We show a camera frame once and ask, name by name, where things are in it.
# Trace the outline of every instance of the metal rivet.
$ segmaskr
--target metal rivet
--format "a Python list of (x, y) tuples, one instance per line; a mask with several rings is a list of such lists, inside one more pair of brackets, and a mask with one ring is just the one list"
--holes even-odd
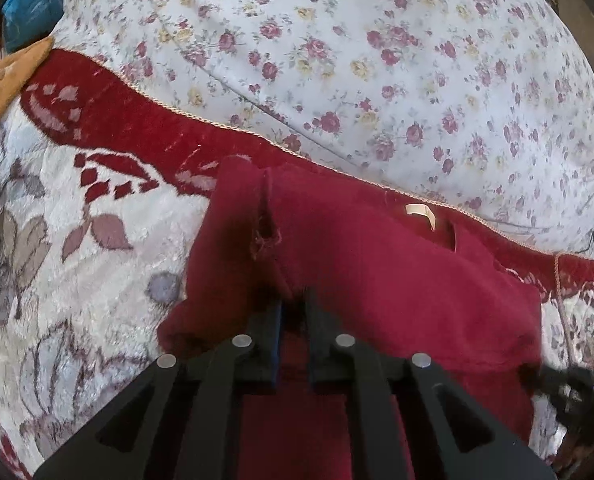
[(248, 334), (239, 334), (232, 338), (232, 344), (237, 348), (246, 348), (247, 346), (250, 346), (252, 342), (253, 338)]
[(418, 354), (413, 355), (412, 362), (417, 368), (427, 368), (433, 360), (430, 359), (430, 355), (419, 352)]
[(172, 368), (176, 362), (177, 359), (173, 354), (164, 354), (157, 358), (157, 366), (159, 368)]
[(341, 346), (342, 348), (350, 348), (355, 344), (355, 338), (350, 334), (339, 334), (337, 337), (335, 337), (335, 343), (337, 343), (337, 346)]

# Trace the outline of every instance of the floral bedsheet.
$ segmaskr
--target floral bedsheet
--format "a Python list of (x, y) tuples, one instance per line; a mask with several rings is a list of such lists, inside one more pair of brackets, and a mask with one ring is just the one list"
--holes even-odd
[(594, 75), (544, 0), (64, 0), (58, 46), (149, 96), (468, 209), (594, 229)]

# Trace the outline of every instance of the bed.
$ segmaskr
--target bed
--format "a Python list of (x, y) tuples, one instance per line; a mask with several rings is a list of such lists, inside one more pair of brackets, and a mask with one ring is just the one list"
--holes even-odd
[[(459, 208), (526, 254), (588, 256), (551, 285), (555, 269), (522, 279), (541, 287), (544, 361), (594, 367), (594, 75), (547, 1), (64, 8), (58, 50), (0, 125), (0, 452), (20, 478), (160, 353), (154, 329), (183, 296), (215, 185), (218, 158), (153, 140), (148, 117), (122, 115), (117, 82)], [(535, 399), (533, 449), (547, 458), (563, 434)]]

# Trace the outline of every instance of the silver screw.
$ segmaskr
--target silver screw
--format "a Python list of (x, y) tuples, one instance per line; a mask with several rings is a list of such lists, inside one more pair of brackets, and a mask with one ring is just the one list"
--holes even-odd
[(237, 348), (246, 348), (247, 346), (250, 346), (252, 342), (253, 338), (248, 334), (239, 334), (232, 338), (232, 344)]
[(341, 346), (341, 348), (350, 348), (355, 344), (355, 338), (350, 334), (339, 334), (335, 337), (335, 343), (337, 343), (337, 346)]
[(412, 362), (417, 368), (427, 368), (433, 360), (430, 359), (430, 355), (419, 352), (418, 354), (413, 355)]
[(159, 368), (172, 368), (176, 362), (177, 359), (173, 354), (164, 354), (157, 358), (157, 366)]

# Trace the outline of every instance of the blue object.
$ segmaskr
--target blue object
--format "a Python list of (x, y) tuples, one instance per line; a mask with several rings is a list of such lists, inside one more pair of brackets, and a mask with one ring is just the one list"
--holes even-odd
[(46, 36), (64, 13), (63, 0), (6, 0), (4, 16), (4, 45), (8, 53)]

